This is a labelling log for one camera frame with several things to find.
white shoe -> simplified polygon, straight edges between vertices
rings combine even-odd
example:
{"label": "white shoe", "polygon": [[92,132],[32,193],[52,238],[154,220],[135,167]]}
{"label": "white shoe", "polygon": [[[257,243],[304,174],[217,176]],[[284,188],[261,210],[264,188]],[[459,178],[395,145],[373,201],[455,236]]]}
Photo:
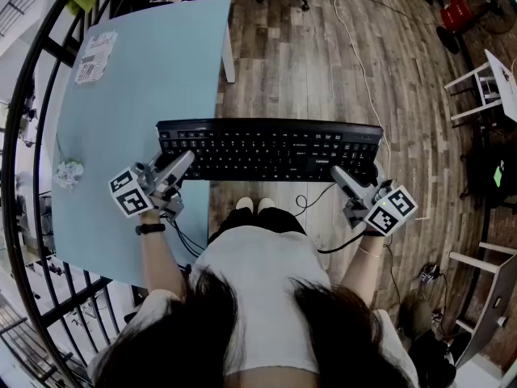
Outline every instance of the white shoe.
{"label": "white shoe", "polygon": [[250,209],[253,213],[253,201],[249,197],[242,197],[235,206],[235,209]]}
{"label": "white shoe", "polygon": [[275,207],[275,203],[273,202],[273,200],[271,198],[262,198],[258,203],[257,214],[260,214],[262,210],[269,209],[270,207]]}

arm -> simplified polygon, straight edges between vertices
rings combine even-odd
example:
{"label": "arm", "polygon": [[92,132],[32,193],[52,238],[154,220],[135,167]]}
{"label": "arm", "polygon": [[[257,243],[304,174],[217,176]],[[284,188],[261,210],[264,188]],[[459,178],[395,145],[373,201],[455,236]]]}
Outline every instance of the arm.
{"label": "arm", "polygon": [[341,281],[341,286],[356,292],[368,306],[372,304],[384,240],[384,237],[364,236],[359,245],[363,250],[357,249]]}
{"label": "arm", "polygon": [[[141,214],[141,224],[158,224],[160,217],[157,211],[146,211]],[[185,294],[185,281],[169,245],[162,232],[142,234],[142,259],[144,278],[147,289],[169,290],[177,297]]]}

woman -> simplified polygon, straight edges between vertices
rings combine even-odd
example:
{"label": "woman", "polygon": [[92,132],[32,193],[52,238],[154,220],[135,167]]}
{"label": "woman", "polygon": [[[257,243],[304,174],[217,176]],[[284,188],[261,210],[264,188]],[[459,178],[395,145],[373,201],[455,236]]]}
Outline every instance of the woman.
{"label": "woman", "polygon": [[[388,315],[368,308],[383,238],[363,237],[331,287],[293,215],[268,198],[253,212],[238,201],[188,283],[163,233],[141,235],[150,295],[93,361],[95,385],[418,386]],[[141,223],[159,224],[158,213]]]}

keyboard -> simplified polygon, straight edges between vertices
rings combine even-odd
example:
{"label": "keyboard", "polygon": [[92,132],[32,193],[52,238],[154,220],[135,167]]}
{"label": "keyboard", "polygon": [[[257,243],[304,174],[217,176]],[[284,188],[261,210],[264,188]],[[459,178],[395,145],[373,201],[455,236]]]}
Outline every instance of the keyboard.
{"label": "keyboard", "polygon": [[191,150],[185,179],[332,181],[339,165],[366,184],[382,128],[320,120],[262,118],[167,120],[156,125],[170,159]]}

white shirt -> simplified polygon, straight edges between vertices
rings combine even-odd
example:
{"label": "white shirt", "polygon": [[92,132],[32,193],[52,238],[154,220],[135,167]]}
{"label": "white shirt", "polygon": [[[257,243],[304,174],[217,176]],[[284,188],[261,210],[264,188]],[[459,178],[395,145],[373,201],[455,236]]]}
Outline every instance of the white shirt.
{"label": "white shirt", "polygon": [[[197,259],[192,269],[192,284],[204,268],[224,277],[237,294],[238,319],[229,344],[227,374],[269,366],[318,372],[309,329],[292,297],[292,279],[330,287],[310,238],[295,232],[277,234],[254,226],[234,228],[221,234]],[[160,318],[168,297],[176,296],[161,290],[152,292],[128,326],[136,323],[148,326]],[[377,314],[384,325],[381,342],[384,355],[418,386],[416,369],[388,314],[383,310]]]}

